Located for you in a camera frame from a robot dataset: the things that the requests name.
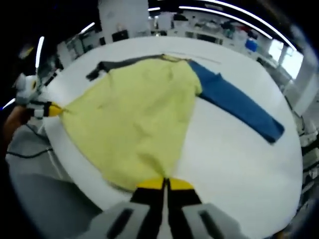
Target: fabric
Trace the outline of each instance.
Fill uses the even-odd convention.
[[[194,61],[189,65],[199,77],[203,92],[199,97],[240,119],[269,143],[276,142],[284,127],[242,91]]]
[[[134,190],[144,180],[171,175],[200,93],[186,61],[142,60],[111,70],[60,117],[106,180]]]

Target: table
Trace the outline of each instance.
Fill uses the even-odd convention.
[[[223,46],[180,37],[142,37],[101,46],[81,56],[58,75],[47,96],[65,106],[95,84],[85,76],[98,62],[167,53],[192,58],[218,73],[274,116],[285,133],[268,144],[237,118],[197,98],[174,177],[194,185],[237,220],[243,234],[264,238],[294,216],[302,186],[302,155],[293,116],[284,96],[256,61]],[[79,152],[58,117],[44,120],[54,152],[77,186],[102,210],[130,198],[102,179]]]

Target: person's arm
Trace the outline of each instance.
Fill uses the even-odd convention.
[[[14,132],[30,119],[30,112],[22,106],[16,106],[6,119],[1,131],[0,159],[5,159],[8,145],[10,144]]]

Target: fluorescent light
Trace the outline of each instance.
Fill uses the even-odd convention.
[[[2,107],[2,109],[4,109],[5,107],[11,105],[13,102],[15,102],[15,99],[10,100],[5,106]]]
[[[259,29],[258,27],[254,26],[253,24],[246,22],[240,18],[237,18],[235,16],[220,12],[220,11],[215,11],[215,10],[210,10],[210,9],[206,9],[206,8],[201,8],[201,7],[194,7],[194,6],[180,6],[180,9],[188,9],[188,10],[198,10],[198,11],[207,11],[207,12],[211,12],[214,14],[218,14],[218,15],[222,15],[231,19],[234,19],[238,22],[241,22],[249,27],[251,27],[252,29],[255,29],[256,31],[260,32],[261,34],[263,34],[264,36],[266,36],[269,39],[273,39],[269,34],[265,33],[262,29]]]
[[[38,44],[38,49],[36,51],[36,56],[35,56],[35,68],[36,69],[39,68],[39,64],[40,64],[40,55],[41,55],[41,49],[42,49],[43,41],[44,41],[44,36],[40,37],[39,44]]]
[[[158,11],[158,10],[160,10],[160,7],[153,7],[148,9],[148,11]]]
[[[215,4],[219,4],[219,5],[223,5],[223,6],[227,6],[230,7],[232,9],[238,10],[244,14],[247,14],[249,16],[251,16],[252,18],[260,21],[262,24],[266,25],[267,27],[269,27],[270,29],[272,29],[276,34],[278,34],[294,51],[296,51],[297,49],[295,48],[295,46],[284,36],[282,35],[277,29],[275,29],[273,26],[271,26],[269,23],[267,23],[266,21],[262,20],[260,17],[256,16],[255,14],[252,14],[249,11],[246,11],[240,7],[234,6],[232,4],[229,3],[225,3],[222,1],[217,1],[217,0],[198,0],[198,1],[207,1],[207,2],[211,2],[211,3],[215,3]]]
[[[90,25],[88,25],[87,27],[83,28],[82,31],[80,33],[84,33],[86,32],[88,29],[90,29],[92,26],[95,25],[95,22],[91,23]]]

